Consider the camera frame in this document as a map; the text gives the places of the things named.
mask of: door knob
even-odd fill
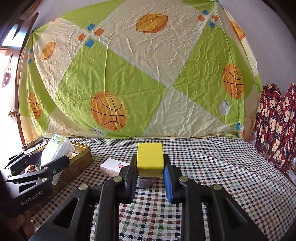
[[[9,111],[8,112],[8,117],[13,117],[13,116],[15,116],[15,111],[14,110]]]

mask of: yellow cube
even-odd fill
[[[139,177],[160,177],[164,169],[162,143],[138,143]]]

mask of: white box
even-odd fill
[[[108,158],[103,164],[100,165],[100,171],[103,175],[115,177],[119,175],[122,167],[128,165],[129,163]]]

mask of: silver screw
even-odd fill
[[[213,185],[213,188],[216,190],[216,191],[220,191],[220,190],[222,190],[222,186],[220,185],[220,184],[214,184]]]
[[[122,181],[122,177],[121,176],[113,177],[113,181],[116,182],[116,183],[121,182]]]
[[[79,186],[79,189],[80,189],[81,191],[84,191],[84,190],[88,189],[88,186],[87,186],[86,184],[81,184],[81,185]]]
[[[188,181],[188,177],[180,176],[180,177],[179,177],[179,181],[185,183],[185,182]]]

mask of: white wall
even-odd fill
[[[43,0],[34,27],[38,28],[66,12],[103,0]],[[257,59],[263,84],[275,83],[285,94],[296,82],[296,41],[262,0],[220,0],[243,29]]]

